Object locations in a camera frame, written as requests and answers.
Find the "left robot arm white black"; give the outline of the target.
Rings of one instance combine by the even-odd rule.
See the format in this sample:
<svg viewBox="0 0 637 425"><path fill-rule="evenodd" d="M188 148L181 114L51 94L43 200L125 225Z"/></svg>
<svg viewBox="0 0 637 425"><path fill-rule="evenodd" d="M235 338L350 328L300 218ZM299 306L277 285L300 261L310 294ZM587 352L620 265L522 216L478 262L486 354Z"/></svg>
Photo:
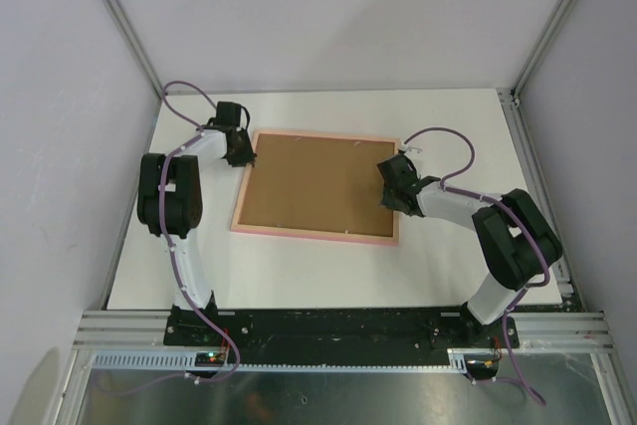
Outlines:
<svg viewBox="0 0 637 425"><path fill-rule="evenodd" d="M176 283L173 304L183 311L198 310L184 330L201 345L218 337L220 322L203 311L213 303L213 291L196 234L204 212L200 172L218 160L231 167L255 163L250 121L244 106L220 102L207 123L195 125L193 137L166 154L147 153L140 161L137 218L151 235L165 241Z"/></svg>

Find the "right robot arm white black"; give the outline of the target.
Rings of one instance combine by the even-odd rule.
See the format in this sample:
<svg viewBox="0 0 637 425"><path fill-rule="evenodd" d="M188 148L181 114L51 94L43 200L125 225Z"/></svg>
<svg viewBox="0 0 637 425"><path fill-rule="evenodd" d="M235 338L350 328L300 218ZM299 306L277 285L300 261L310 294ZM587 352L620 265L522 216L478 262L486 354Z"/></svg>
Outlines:
<svg viewBox="0 0 637 425"><path fill-rule="evenodd" d="M482 346L534 278L549 281L549 268L563 254L561 242L531 196L514 189L492 197L421 177L397 153L377 164L383 180L381 204L410 217L444 220L476 233L488 274L462 304L459 315L432 326L470 346Z"/></svg>

